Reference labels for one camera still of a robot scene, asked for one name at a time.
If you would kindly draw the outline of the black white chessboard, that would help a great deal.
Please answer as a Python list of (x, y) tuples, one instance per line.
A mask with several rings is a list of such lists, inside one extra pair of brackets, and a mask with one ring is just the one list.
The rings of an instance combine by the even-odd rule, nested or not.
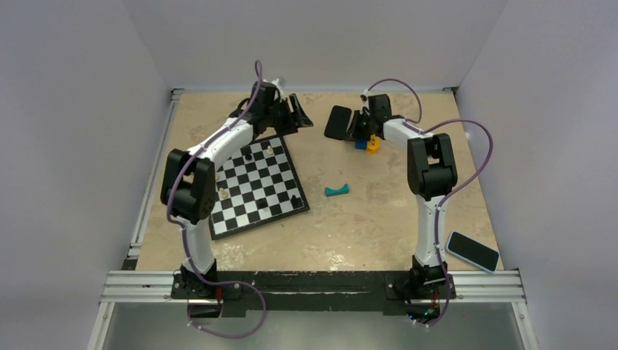
[[(273, 155), (267, 153), (269, 145)], [(229, 197), (219, 196), (208, 217), (214, 241), (310, 210), (285, 138), (270, 136), (247, 146), (253, 160), (245, 161), (239, 150), (216, 172), (218, 196), (219, 189), (225, 188)], [(302, 207), (292, 207), (293, 195), (301, 197)], [(267, 200), (267, 208), (257, 208), (256, 200), (260, 198)]]

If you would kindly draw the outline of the teal arch block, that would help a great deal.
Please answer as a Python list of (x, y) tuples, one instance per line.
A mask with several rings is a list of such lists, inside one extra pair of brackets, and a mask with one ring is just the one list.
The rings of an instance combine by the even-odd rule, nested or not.
[(338, 188), (326, 187), (324, 189), (324, 195), (328, 198), (338, 196), (338, 195), (345, 195), (345, 194), (348, 194), (349, 192), (350, 192), (349, 184), (344, 184), (343, 186), (338, 187)]

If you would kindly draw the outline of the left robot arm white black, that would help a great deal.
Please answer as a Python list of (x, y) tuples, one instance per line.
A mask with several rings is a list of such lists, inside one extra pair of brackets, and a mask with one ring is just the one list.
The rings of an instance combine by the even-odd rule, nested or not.
[(169, 152), (160, 200), (181, 231), (182, 289), (221, 292), (213, 240), (309, 209), (284, 138), (311, 125), (295, 94), (257, 82), (213, 135)]

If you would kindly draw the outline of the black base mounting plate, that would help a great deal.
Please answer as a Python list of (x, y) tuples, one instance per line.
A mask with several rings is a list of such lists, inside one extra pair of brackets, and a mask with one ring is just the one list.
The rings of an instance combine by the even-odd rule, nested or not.
[(209, 286), (190, 272), (175, 272), (171, 298), (211, 302), (223, 317), (247, 311), (353, 311), (384, 316), (425, 315), (445, 298), (456, 298), (455, 283), (416, 286), (409, 271), (220, 271), (224, 286)]

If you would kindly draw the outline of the aluminium frame rail left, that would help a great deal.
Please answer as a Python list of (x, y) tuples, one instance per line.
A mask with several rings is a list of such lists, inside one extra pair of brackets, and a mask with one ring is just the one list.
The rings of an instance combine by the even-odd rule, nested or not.
[(160, 140), (157, 143), (157, 147), (155, 148), (154, 161), (149, 172), (149, 178), (146, 183), (140, 210), (128, 246), (128, 252), (125, 259), (123, 260), (122, 267), (120, 268), (121, 271), (134, 271), (136, 269), (137, 262), (141, 253), (141, 248), (143, 246), (144, 236), (149, 220), (149, 215), (152, 209), (153, 200), (158, 198), (157, 177), (160, 171), (161, 163), (165, 160), (165, 147), (168, 143), (169, 135), (176, 115), (176, 110), (178, 108), (181, 95), (183, 93), (183, 88), (174, 88), (171, 91), (171, 100), (168, 105), (167, 115), (165, 116), (163, 131)]

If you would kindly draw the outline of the black phone case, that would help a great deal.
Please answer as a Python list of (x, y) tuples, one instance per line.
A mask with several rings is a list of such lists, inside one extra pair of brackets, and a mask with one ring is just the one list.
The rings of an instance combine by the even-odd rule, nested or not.
[(350, 108), (333, 106), (324, 129), (324, 136), (339, 141), (347, 140), (351, 116), (352, 110)]

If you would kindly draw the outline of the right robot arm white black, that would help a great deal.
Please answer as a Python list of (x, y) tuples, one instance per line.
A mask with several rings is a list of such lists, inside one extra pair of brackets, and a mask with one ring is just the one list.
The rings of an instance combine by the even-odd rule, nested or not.
[(363, 107), (353, 112), (347, 134), (355, 141), (376, 136), (403, 147), (407, 184), (418, 208), (417, 243), (407, 278), (393, 285), (405, 298), (448, 298), (453, 287), (440, 238), (445, 227), (447, 196), (458, 182), (452, 143), (446, 133), (425, 131), (395, 115), (386, 94), (361, 95)]

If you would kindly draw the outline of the light blue cased phone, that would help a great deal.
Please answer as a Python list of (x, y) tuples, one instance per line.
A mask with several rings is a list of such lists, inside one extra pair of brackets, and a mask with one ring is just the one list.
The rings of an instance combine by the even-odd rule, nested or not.
[(495, 273), (498, 270), (500, 254), (497, 250), (458, 231), (450, 234), (446, 251), (484, 272)]

